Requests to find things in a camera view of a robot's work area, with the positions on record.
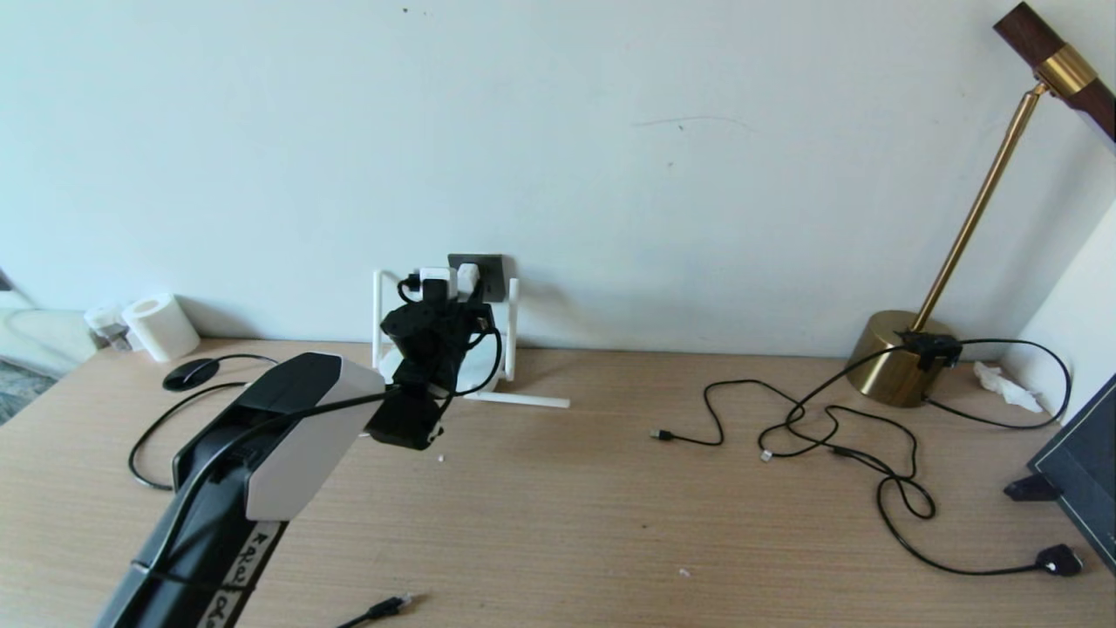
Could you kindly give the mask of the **white router with antennas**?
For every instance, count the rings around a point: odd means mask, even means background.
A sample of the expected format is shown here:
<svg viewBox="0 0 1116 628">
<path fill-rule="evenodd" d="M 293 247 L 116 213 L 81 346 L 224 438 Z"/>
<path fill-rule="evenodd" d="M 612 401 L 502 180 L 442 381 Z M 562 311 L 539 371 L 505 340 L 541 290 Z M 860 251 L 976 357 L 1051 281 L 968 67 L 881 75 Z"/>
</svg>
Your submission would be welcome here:
<svg viewBox="0 0 1116 628">
<path fill-rule="evenodd" d="M 510 268 L 510 262 L 507 261 L 506 267 Z M 378 323 L 378 331 L 374 334 L 373 351 L 371 351 L 371 366 L 373 370 L 379 371 L 385 381 L 391 383 L 391 374 L 394 373 L 395 367 L 401 363 L 401 355 L 394 342 L 387 341 L 387 335 L 382 332 L 382 321 L 386 317 L 384 310 L 384 286 L 387 279 L 398 279 L 398 277 L 388 273 L 385 270 L 376 270 L 374 276 L 374 290 L 376 294 L 374 297 L 374 319 Z M 408 276 L 406 279 L 401 279 L 402 283 L 396 283 L 396 286 L 405 286 L 411 283 L 412 286 L 419 286 L 419 270 Z M 485 400 L 493 403 L 514 403 L 514 405 L 523 406 L 541 406 L 541 408 L 561 408 L 569 409 L 571 406 L 571 400 L 562 398 L 551 398 L 542 396 L 527 396 L 521 393 L 510 393 L 510 392 L 498 392 L 497 386 L 500 381 L 514 381 L 514 367 L 517 366 L 517 341 L 518 341 L 518 309 L 520 302 L 520 281 L 514 276 L 507 276 L 507 319 L 506 323 L 496 323 L 500 334 L 502 335 L 502 366 L 500 371 L 497 374 L 494 381 L 490 381 L 485 386 L 485 390 L 477 392 L 464 396 L 466 399 L 474 400 Z M 490 363 L 493 361 L 496 357 L 496 349 L 489 351 L 488 349 L 482 349 L 480 352 L 475 354 L 474 357 L 464 358 L 463 371 L 459 376 L 459 385 L 464 386 L 464 388 L 459 388 L 464 390 L 471 388 L 471 386 L 478 385 L 481 381 L 482 375 L 487 375 L 491 369 L 487 369 Z"/>
</svg>

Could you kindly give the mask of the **black round desk grommet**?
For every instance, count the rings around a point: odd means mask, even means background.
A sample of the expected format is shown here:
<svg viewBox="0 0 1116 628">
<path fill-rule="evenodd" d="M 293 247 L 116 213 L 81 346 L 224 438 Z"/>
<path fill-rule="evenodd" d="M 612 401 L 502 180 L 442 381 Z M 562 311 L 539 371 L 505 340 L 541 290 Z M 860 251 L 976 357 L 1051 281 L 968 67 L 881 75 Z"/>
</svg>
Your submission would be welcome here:
<svg viewBox="0 0 1116 628">
<path fill-rule="evenodd" d="M 214 378 L 219 370 L 220 363 L 217 358 L 198 358 L 183 363 L 165 375 L 162 388 L 172 393 L 192 390 Z"/>
</svg>

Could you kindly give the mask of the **white paper roll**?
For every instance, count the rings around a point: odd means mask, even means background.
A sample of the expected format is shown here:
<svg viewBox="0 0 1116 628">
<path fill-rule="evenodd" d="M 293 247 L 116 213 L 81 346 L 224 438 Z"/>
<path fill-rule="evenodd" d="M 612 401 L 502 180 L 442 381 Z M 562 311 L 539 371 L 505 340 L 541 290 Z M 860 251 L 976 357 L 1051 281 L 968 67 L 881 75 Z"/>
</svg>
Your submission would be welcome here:
<svg viewBox="0 0 1116 628">
<path fill-rule="evenodd" d="M 170 363 L 198 349 L 198 330 L 172 293 L 153 294 L 122 311 L 131 334 L 156 363 Z"/>
</svg>

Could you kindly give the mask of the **pale background furniture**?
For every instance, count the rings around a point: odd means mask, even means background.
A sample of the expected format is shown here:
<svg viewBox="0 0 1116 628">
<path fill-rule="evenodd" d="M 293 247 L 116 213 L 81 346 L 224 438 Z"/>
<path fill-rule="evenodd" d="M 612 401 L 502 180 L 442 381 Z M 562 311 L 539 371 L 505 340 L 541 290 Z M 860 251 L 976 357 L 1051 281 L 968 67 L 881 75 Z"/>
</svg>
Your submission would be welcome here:
<svg viewBox="0 0 1116 628">
<path fill-rule="evenodd" d="M 81 311 L 0 309 L 0 361 L 61 379 L 98 349 Z"/>
</svg>

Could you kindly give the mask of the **brass desk lamp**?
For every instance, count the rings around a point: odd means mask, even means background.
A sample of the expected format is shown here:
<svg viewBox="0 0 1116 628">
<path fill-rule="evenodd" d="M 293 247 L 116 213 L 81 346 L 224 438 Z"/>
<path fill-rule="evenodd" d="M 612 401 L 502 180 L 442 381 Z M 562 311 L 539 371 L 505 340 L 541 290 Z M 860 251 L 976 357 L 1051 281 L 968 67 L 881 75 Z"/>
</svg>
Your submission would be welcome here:
<svg viewBox="0 0 1116 628">
<path fill-rule="evenodd" d="M 1104 83 L 1091 62 L 1085 60 L 1075 46 L 1068 44 L 1029 4 L 1029 0 L 1017 1 L 1011 10 L 997 20 L 993 31 L 1027 64 L 1035 84 L 1017 103 L 994 158 L 920 309 L 873 313 L 862 329 L 862 336 L 846 365 L 845 377 L 854 390 L 893 408 L 916 408 L 929 403 L 929 396 L 936 388 L 941 374 L 949 369 L 939 367 L 934 371 L 918 371 L 915 366 L 916 355 L 903 350 L 898 334 L 911 330 L 951 334 L 958 338 L 947 326 L 934 321 L 933 315 L 936 313 L 936 306 L 999 189 L 1040 100 L 1052 97 L 1064 103 L 1069 110 L 1091 123 L 1116 152 L 1116 91 Z"/>
</svg>

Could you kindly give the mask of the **crumpled white tissue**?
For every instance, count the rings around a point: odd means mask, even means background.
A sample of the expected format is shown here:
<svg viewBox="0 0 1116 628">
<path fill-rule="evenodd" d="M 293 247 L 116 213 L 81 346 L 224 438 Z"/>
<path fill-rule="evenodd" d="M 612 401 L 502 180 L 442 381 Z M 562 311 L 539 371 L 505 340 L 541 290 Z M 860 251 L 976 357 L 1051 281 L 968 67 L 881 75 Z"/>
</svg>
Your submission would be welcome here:
<svg viewBox="0 0 1116 628">
<path fill-rule="evenodd" d="M 982 389 L 994 393 L 1008 403 L 1008 405 L 1019 406 L 1019 408 L 1031 410 L 1032 413 L 1041 413 L 1043 410 L 1043 406 L 1040 405 L 1035 393 L 1024 389 L 1019 383 L 1008 378 L 1006 371 L 1000 366 L 977 361 L 973 363 L 972 370 L 977 375 L 977 383 L 979 383 Z"/>
</svg>

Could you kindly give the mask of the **grey wall power socket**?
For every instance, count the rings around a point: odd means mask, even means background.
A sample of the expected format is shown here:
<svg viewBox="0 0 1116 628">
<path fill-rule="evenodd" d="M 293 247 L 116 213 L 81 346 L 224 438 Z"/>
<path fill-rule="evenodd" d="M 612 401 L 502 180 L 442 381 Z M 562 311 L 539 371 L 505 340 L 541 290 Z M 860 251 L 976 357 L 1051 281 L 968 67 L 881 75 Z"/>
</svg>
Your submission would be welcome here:
<svg viewBox="0 0 1116 628">
<path fill-rule="evenodd" d="M 449 254 L 450 267 L 458 269 L 462 263 L 471 262 L 480 265 L 482 283 L 481 289 L 485 293 L 485 301 L 490 305 L 506 303 L 507 301 L 507 276 L 506 258 L 498 254 Z"/>
</svg>

